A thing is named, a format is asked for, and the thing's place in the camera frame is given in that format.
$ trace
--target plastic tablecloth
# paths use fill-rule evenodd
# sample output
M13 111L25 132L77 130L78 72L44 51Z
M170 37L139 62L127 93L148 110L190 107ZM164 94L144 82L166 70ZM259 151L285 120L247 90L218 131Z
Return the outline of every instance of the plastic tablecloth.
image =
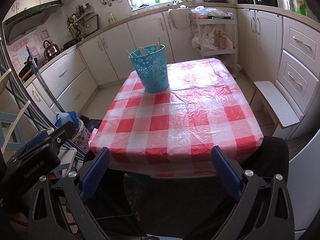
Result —
M263 134L243 93L220 60L170 64L169 87L144 91L134 71L119 90L90 149L110 148L110 168L157 177L215 173L218 145L240 163Z

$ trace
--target silver bolt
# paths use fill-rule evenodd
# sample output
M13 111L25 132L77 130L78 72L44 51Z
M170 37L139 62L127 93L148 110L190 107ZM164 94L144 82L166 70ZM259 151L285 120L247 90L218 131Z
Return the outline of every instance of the silver bolt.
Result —
M277 180L283 180L283 177L282 177L281 174L277 174L277 175L276 175L276 179L277 179Z
M75 176L77 176L77 172L76 172L76 171L70 171L69 174L68 174L68 176L69 176L70 178L74 178Z
M47 179L47 177L44 176L44 175L42 175L42 176L39 178L39 181L43 182L43 181L45 181L46 179Z
M246 170L244 174L247 175L248 177L252 177L254 175L253 171L250 171L250 170Z

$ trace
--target black pants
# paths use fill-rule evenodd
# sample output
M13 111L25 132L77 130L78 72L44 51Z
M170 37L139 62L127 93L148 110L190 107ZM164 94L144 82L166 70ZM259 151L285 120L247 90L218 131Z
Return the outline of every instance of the black pants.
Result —
M285 181L289 172L289 150L287 143L276 137L265 137L261 147L242 165L258 176L272 178L281 174ZM236 201L226 197L212 215L195 227L183 240L210 240L232 211Z

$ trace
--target copper kettle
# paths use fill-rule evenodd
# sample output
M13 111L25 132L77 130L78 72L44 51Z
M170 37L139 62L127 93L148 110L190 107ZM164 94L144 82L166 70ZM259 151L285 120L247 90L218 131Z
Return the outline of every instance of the copper kettle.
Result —
M43 56L46 60L51 60L58 54L60 54L60 50L56 44L52 44L52 42L45 40L43 42L44 52Z

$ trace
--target blue bucket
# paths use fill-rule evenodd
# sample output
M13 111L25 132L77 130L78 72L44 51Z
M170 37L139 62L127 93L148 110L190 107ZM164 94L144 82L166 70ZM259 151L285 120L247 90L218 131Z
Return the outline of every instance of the blue bucket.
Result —
M149 55L142 56L141 52L136 50L134 53L138 57L132 53L129 56L145 90L149 93L160 92L169 86L164 48L165 46L161 45L160 50L152 53L152 46L148 46L144 49L150 53Z

